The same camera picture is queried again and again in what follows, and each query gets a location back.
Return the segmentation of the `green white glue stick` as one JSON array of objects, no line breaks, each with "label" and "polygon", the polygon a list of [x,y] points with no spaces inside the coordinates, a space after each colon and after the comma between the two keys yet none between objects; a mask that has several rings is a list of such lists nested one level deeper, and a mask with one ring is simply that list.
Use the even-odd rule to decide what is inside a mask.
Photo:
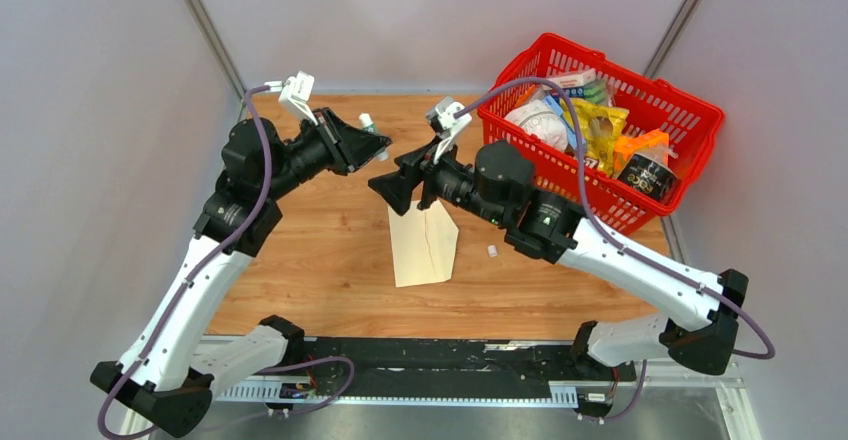
[{"label": "green white glue stick", "polygon": [[[359,121],[362,130],[371,135],[371,137],[368,138],[364,145],[360,148],[359,155],[362,157],[368,157],[369,159],[376,159],[381,162],[386,161],[389,158],[388,147],[392,143],[391,139],[378,131],[376,123],[369,113],[361,113],[359,115]],[[382,141],[380,150],[376,149],[377,140]]]}]

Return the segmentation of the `cream paper envelope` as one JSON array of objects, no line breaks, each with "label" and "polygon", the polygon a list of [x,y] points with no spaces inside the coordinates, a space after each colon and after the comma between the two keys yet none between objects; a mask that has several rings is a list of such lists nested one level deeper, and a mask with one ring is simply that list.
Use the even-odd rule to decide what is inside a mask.
[{"label": "cream paper envelope", "polygon": [[412,201],[403,216],[389,207],[388,219],[397,288],[452,278],[459,228],[439,200],[426,210],[419,210],[418,201]]}]

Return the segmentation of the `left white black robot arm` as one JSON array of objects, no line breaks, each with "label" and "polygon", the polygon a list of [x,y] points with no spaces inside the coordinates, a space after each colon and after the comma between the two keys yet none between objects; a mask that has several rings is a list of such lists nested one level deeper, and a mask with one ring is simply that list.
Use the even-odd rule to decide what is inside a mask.
[{"label": "left white black robot arm", "polygon": [[145,418],[152,430],[181,438],[217,397],[248,377],[269,368],[285,375],[299,371],[306,359],[304,333],[276,315],[210,353],[197,349],[222,300],[282,220],[280,199],[324,171],[346,176],[360,170],[390,143],[326,107],[303,119],[291,139],[281,138],[262,117],[237,123],[175,279],[131,347],[95,366],[92,384]]}]

